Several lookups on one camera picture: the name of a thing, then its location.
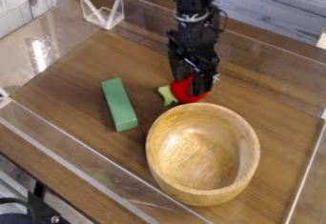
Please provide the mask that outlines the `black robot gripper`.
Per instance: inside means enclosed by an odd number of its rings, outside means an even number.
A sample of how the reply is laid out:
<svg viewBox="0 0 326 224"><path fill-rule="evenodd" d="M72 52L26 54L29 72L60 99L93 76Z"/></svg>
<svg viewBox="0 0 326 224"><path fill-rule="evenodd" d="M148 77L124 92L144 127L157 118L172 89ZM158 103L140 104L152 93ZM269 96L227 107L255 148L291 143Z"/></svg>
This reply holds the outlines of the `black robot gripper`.
<svg viewBox="0 0 326 224"><path fill-rule="evenodd" d="M199 15L174 13L176 29L166 31L168 58L174 81L188 78L192 72L190 95L211 91L219 79L219 56L215 44L221 32L220 13Z"/></svg>

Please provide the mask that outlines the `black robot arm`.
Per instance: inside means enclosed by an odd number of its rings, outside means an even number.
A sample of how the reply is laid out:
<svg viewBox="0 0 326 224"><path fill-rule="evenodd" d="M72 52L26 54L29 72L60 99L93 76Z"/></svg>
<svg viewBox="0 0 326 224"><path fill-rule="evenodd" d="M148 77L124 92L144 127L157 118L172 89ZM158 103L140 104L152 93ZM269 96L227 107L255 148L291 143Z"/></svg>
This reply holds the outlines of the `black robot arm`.
<svg viewBox="0 0 326 224"><path fill-rule="evenodd" d="M168 59L176 82L189 78L189 95L211 91L217 79L219 56L215 45L224 31L215 0L174 0L176 29L166 30Z"/></svg>

